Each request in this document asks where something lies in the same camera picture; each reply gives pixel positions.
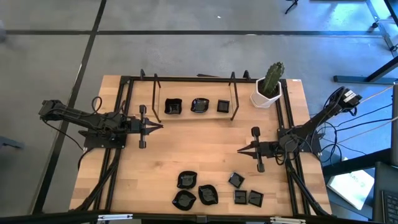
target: black bowl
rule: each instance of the black bowl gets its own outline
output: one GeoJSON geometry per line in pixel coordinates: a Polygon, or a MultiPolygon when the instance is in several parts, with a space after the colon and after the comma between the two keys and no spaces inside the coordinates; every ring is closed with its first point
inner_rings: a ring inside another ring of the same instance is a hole
{"type": "Polygon", "coordinates": [[[186,190],[181,190],[173,199],[173,205],[183,211],[188,211],[192,208],[193,203],[197,198],[186,190]]]}
{"type": "Polygon", "coordinates": [[[204,113],[209,108],[209,100],[205,98],[196,98],[192,101],[191,111],[195,113],[204,113]]]}
{"type": "Polygon", "coordinates": [[[194,171],[183,171],[178,175],[177,187],[180,189],[191,189],[197,184],[197,173],[194,171]]]}
{"type": "Polygon", "coordinates": [[[214,205],[218,203],[218,194],[212,185],[199,186],[199,198],[204,205],[214,205]]]}
{"type": "Polygon", "coordinates": [[[181,99],[166,99],[164,113],[166,114],[181,114],[182,111],[182,100],[181,99]]]}

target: potted cactus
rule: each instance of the potted cactus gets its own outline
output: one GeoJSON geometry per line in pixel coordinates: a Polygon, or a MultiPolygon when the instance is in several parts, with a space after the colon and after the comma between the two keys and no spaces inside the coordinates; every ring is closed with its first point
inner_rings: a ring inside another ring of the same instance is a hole
{"type": "Polygon", "coordinates": [[[256,81],[256,89],[250,96],[250,100],[256,108],[268,108],[279,99],[281,96],[279,79],[284,71],[284,64],[277,62],[269,67],[264,78],[256,81]]]}

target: black metal frame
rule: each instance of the black metal frame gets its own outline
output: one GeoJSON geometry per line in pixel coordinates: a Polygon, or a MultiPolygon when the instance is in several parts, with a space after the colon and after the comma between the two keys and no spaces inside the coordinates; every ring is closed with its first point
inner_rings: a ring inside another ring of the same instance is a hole
{"type": "MultiPolygon", "coordinates": [[[[285,79],[281,80],[280,84],[282,86],[282,92],[283,92],[283,95],[284,95],[284,101],[285,101],[285,107],[286,107],[286,113],[287,113],[287,121],[289,123],[289,128],[293,128],[294,127],[293,113],[292,113],[292,108],[290,106],[290,98],[289,98],[289,92],[287,91],[286,80],[285,79]]],[[[300,158],[300,153],[299,152],[296,152],[296,153],[297,153],[297,156],[295,158],[295,165],[296,165],[297,175],[300,178],[300,180],[305,184],[303,167],[302,167],[301,158],[300,158]]],[[[293,177],[291,175],[289,175],[289,173],[287,175],[288,175],[287,176],[288,177],[288,182],[291,182],[293,184],[293,177]]],[[[310,212],[311,212],[310,211],[310,205],[309,205],[307,199],[304,197],[303,192],[301,192],[301,198],[302,198],[302,201],[303,201],[304,214],[310,215],[310,212]]]]}
{"type": "MultiPolygon", "coordinates": [[[[234,72],[231,74],[231,78],[213,78],[213,77],[159,77],[156,74],[153,77],[147,77],[145,76],[145,73],[143,70],[141,70],[141,75],[139,77],[121,77],[121,81],[119,84],[119,90],[118,90],[118,95],[117,95],[117,103],[116,105],[120,105],[121,102],[121,97],[123,93],[123,89],[126,83],[129,84],[128,87],[128,93],[126,97],[126,104],[125,104],[125,114],[128,113],[128,108],[131,103],[131,96],[132,96],[132,88],[134,81],[148,81],[148,82],[154,82],[154,91],[156,87],[156,83],[158,83],[158,86],[160,87],[160,81],[162,82],[220,82],[220,83],[229,83],[231,82],[234,83],[234,87],[236,90],[236,83],[255,83],[256,79],[251,79],[249,76],[249,72],[245,71],[244,73],[244,78],[235,78],[234,72]]],[[[285,99],[285,106],[286,106],[286,113],[288,117],[288,122],[289,125],[292,127],[293,126],[293,116],[292,116],[292,111],[290,108],[290,100],[289,100],[289,94],[287,91],[287,85],[286,85],[286,80],[281,80],[282,84],[282,91],[284,93],[284,99],[285,99]]],[[[282,109],[280,106],[280,100],[276,101],[276,109],[277,109],[277,116],[278,116],[278,122],[279,122],[279,128],[284,128],[284,119],[282,116],[282,109]]],[[[114,186],[116,183],[116,175],[117,175],[117,169],[119,165],[119,160],[120,160],[120,155],[121,155],[121,149],[116,151],[115,155],[115,160],[117,161],[115,171],[112,173],[112,176],[109,181],[109,190],[106,198],[106,206],[105,210],[110,210],[111,208],[111,201],[113,197],[113,191],[114,191],[114,186]]],[[[104,155],[104,161],[102,167],[107,167],[108,166],[108,161],[110,157],[110,151],[109,153],[105,153],[104,155]]],[[[300,160],[296,160],[296,167],[298,168],[298,175],[302,181],[304,181],[304,176],[302,172],[302,165],[300,160]]],[[[294,181],[292,177],[288,175],[288,185],[289,185],[289,192],[290,192],[290,198],[291,198],[291,206],[292,206],[292,211],[293,215],[298,215],[298,208],[297,208],[297,199],[295,197],[295,189],[294,189],[294,181]]],[[[98,203],[99,207],[99,201],[101,200],[101,194],[99,194],[96,198],[96,202],[98,203]]],[[[303,206],[304,206],[304,211],[305,214],[308,215],[310,214],[309,212],[309,204],[308,202],[304,199],[303,197],[303,206]]],[[[146,218],[146,219],[168,219],[168,220],[191,220],[191,221],[196,221],[199,222],[203,220],[202,218],[208,222],[210,221],[245,221],[245,222],[264,222],[270,220],[271,217],[268,216],[263,216],[263,217],[250,217],[250,216],[222,216],[222,215],[164,215],[164,214],[134,214],[135,218],[146,218]]]]}
{"type": "MultiPolygon", "coordinates": [[[[141,75],[140,76],[140,80],[141,81],[145,81],[144,79],[147,78],[147,77],[144,77],[144,76],[145,75],[141,75]]],[[[161,81],[162,82],[208,82],[208,81],[194,81],[194,80],[187,81],[186,78],[188,78],[188,77],[185,77],[184,80],[180,80],[180,78],[177,78],[177,77],[165,77],[165,78],[171,78],[171,79],[166,79],[166,80],[161,79],[161,81]]],[[[158,84],[159,88],[162,88],[161,85],[160,85],[160,78],[155,73],[155,75],[154,75],[154,88],[153,88],[153,91],[152,91],[152,111],[154,112],[157,121],[159,123],[161,123],[162,121],[159,119],[159,115],[156,113],[156,110],[155,110],[156,83],[158,84]]],[[[236,87],[235,72],[232,72],[231,78],[229,78],[228,86],[230,86],[231,83],[234,83],[235,100],[236,100],[236,108],[235,108],[234,113],[232,114],[232,117],[231,117],[231,121],[233,121],[234,117],[236,115],[236,112],[238,112],[238,109],[239,109],[238,88],[236,87]]]]}

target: black round dish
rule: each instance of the black round dish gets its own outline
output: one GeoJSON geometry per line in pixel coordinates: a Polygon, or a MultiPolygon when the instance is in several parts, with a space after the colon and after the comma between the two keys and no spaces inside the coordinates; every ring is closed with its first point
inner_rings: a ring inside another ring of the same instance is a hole
{"type": "Polygon", "coordinates": [[[183,211],[188,211],[192,208],[193,203],[197,198],[186,190],[181,190],[173,199],[173,205],[183,211]]]}
{"type": "Polygon", "coordinates": [[[194,171],[183,171],[178,175],[177,187],[180,189],[191,189],[197,184],[197,173],[194,171]]]}
{"type": "Polygon", "coordinates": [[[195,113],[204,113],[209,108],[209,100],[206,98],[196,98],[192,101],[191,111],[195,113]]]}
{"type": "Polygon", "coordinates": [[[218,203],[218,194],[212,185],[199,186],[199,198],[204,205],[214,205],[218,203]]]}

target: small black container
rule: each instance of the small black container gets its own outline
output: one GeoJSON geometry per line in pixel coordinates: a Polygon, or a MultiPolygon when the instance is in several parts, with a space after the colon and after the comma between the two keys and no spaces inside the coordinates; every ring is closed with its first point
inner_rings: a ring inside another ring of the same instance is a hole
{"type": "Polygon", "coordinates": [[[181,114],[182,111],[182,100],[181,99],[169,99],[165,101],[164,113],[166,114],[181,114]]]}
{"type": "Polygon", "coordinates": [[[217,112],[229,113],[229,101],[228,100],[218,100],[217,112]]]}
{"type": "Polygon", "coordinates": [[[191,189],[197,184],[197,173],[194,171],[183,171],[178,175],[177,187],[180,189],[191,189]]]}
{"type": "Polygon", "coordinates": [[[192,101],[191,111],[195,113],[204,113],[209,108],[209,100],[205,98],[196,98],[192,101]]]}
{"type": "Polygon", "coordinates": [[[245,190],[235,190],[235,194],[234,194],[235,204],[247,205],[248,204],[247,195],[248,195],[248,192],[245,190]]]}
{"type": "Polygon", "coordinates": [[[214,205],[218,203],[218,194],[212,185],[199,186],[199,198],[204,205],[214,205]]]}
{"type": "Polygon", "coordinates": [[[241,187],[243,181],[244,178],[235,172],[231,175],[231,177],[228,180],[228,182],[231,183],[233,186],[235,186],[237,189],[241,187]]]}
{"type": "Polygon", "coordinates": [[[197,198],[186,190],[181,190],[173,199],[173,205],[183,211],[188,211],[192,208],[193,203],[197,198]]]}
{"type": "Polygon", "coordinates": [[[251,190],[249,195],[249,203],[261,208],[263,196],[264,195],[262,193],[251,190]]]}

